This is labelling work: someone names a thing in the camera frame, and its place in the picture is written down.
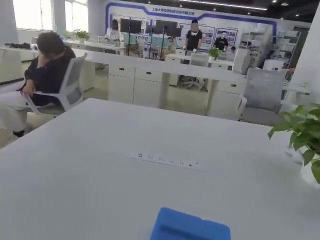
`black top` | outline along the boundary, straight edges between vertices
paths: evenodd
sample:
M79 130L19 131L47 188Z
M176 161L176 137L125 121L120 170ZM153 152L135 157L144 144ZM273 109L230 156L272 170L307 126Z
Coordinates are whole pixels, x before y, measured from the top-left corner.
M226 38L218 37L214 42L214 46L219 50L224 50L225 47L228 47L228 40Z
M199 40L202 39L202 31L198 31L195 36L192 36L191 30L188 31L186 35L186 39L188 39L188 43L186 49L188 51L192 51L193 49L198 49Z
M69 62L69 59L62 56L51 60L43 67L37 68L38 58L35 58L24 72L24 77L26 80L33 80L37 91L57 94L60 91ZM33 94L31 98L34 104L40 107L50 103L60 104L59 100L52 96Z

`power outlet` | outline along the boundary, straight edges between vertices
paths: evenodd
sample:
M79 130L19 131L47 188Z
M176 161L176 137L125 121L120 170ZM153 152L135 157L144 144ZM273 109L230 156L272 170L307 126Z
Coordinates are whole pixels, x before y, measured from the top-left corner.
M184 169L191 169L197 171L204 171L204 168L200 165L198 161L191 160L181 160L174 159L171 157L166 157L163 155L153 154L153 153L145 153L145 152L132 152L128 156L131 159L143 160L146 162L156 163L156 164L164 164Z

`woman's hair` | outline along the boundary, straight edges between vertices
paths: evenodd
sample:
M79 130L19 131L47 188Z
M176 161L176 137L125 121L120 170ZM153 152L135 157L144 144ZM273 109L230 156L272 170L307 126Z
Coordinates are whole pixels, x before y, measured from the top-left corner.
M116 19L112 20L111 28L112 28L112 30L118 31L119 27L118 27L118 21Z
M64 44L60 36L55 32L44 32L41 33L36 41L38 50L46 57L52 55L59 55L64 53L66 59L75 58L74 51Z

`white pants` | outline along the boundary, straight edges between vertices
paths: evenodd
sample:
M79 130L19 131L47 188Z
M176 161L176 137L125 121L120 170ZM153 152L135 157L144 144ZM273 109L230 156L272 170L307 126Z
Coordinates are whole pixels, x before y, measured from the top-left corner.
M18 89L24 85L25 81L0 88L0 129L19 132L27 126L28 108L26 99Z

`white shirt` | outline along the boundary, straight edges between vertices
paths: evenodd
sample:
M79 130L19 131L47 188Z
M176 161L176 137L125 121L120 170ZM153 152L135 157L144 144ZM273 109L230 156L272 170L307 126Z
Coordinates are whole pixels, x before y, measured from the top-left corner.
M119 30L113 30L111 27L108 27L106 30L106 34L104 36L105 38L109 40L117 40L120 39L120 33Z

